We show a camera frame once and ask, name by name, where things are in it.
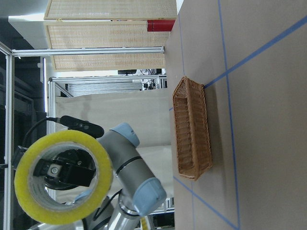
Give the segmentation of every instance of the aluminum frame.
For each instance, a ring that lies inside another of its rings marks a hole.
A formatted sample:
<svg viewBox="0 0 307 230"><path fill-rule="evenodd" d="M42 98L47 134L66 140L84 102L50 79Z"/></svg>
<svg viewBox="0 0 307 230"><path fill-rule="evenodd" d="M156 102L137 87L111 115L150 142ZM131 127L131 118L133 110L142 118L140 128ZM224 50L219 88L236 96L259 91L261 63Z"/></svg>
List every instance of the aluminum frame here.
<svg viewBox="0 0 307 230"><path fill-rule="evenodd" d="M66 89L64 89L62 86L60 86L57 83L55 83L55 85L56 85L56 88L60 90L63 94L65 94L67 97L73 97L73 95L70 92L68 92Z"/></svg>
<svg viewBox="0 0 307 230"><path fill-rule="evenodd" d="M6 98L5 98L5 155L4 162L4 212L3 229L10 230L12 226L12 191L13 168L11 165L14 151L14 57L6 55Z"/></svg>
<svg viewBox="0 0 307 230"><path fill-rule="evenodd" d="M122 47L122 48L80 48L80 49L39 49L11 50L0 42L0 52L6 56L6 105L5 105L5 170L4 178L4 213L3 230L12 229L12 191L13 173L11 159L14 147L14 58L15 57L45 57L51 55L81 55L81 54L125 54L125 53L164 53L164 47ZM157 75L145 75L157 78ZM49 82L49 116L55 116L56 82ZM48 133L55 131L55 124L49 122Z"/></svg>
<svg viewBox="0 0 307 230"><path fill-rule="evenodd" d="M80 55L80 54L137 54L164 53L164 47L122 47L122 48L80 48L80 49L33 49L12 50L14 57L40 57L51 55Z"/></svg>
<svg viewBox="0 0 307 230"><path fill-rule="evenodd" d="M84 83L103 83L111 80L136 80L136 79L166 79L166 74L161 75L129 75L129 76L106 76L106 77L70 77L70 78L51 78L52 82L56 83L73 83L73 84L84 84Z"/></svg>

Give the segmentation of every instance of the bamboo screen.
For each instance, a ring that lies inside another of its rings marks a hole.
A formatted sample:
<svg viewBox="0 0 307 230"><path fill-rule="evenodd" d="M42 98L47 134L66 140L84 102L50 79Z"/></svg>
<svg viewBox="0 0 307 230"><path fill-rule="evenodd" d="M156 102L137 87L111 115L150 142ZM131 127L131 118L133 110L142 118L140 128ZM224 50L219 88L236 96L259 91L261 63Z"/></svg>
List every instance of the bamboo screen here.
<svg viewBox="0 0 307 230"><path fill-rule="evenodd" d="M170 32L147 32L147 22L45 22L52 49L164 46Z"/></svg>
<svg viewBox="0 0 307 230"><path fill-rule="evenodd" d="M56 71L165 68L164 54L97 54L53 56Z"/></svg>
<svg viewBox="0 0 307 230"><path fill-rule="evenodd" d="M45 20L175 19L176 0L49 0Z"/></svg>

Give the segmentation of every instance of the tape roll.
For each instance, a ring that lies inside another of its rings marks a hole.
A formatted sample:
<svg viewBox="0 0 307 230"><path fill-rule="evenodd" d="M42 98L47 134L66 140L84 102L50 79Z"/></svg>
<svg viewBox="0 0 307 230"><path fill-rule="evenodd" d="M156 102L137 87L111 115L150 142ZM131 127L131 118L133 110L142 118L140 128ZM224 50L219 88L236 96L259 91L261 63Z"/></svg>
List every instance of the tape roll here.
<svg viewBox="0 0 307 230"><path fill-rule="evenodd" d="M62 151L82 149L93 158L96 175L92 192L81 203L60 204L45 189L44 177L34 177L40 158L50 160ZM33 219L47 224L68 224L90 215L101 204L111 187L113 171L105 149L93 137L75 130L47 135L26 151L15 174L15 192L22 209Z"/></svg>

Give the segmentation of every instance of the gray floor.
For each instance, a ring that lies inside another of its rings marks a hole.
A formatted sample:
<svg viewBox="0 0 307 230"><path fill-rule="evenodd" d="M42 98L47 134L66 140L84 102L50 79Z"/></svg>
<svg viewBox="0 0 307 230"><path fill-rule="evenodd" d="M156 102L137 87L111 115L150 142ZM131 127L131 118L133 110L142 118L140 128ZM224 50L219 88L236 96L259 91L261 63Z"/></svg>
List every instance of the gray floor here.
<svg viewBox="0 0 307 230"><path fill-rule="evenodd" d="M205 85L213 167L178 175L176 230L307 226L307 1L184 0L165 46L172 93Z"/></svg>

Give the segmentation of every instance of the wicker basket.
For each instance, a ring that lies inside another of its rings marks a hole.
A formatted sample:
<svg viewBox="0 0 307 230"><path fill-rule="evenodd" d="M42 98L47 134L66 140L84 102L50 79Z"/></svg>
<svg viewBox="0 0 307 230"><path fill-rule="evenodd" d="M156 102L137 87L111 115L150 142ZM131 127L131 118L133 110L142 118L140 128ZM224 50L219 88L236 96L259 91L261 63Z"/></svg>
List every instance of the wicker basket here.
<svg viewBox="0 0 307 230"><path fill-rule="evenodd" d="M203 85L183 77L173 93L178 171L196 181L212 167Z"/></svg>

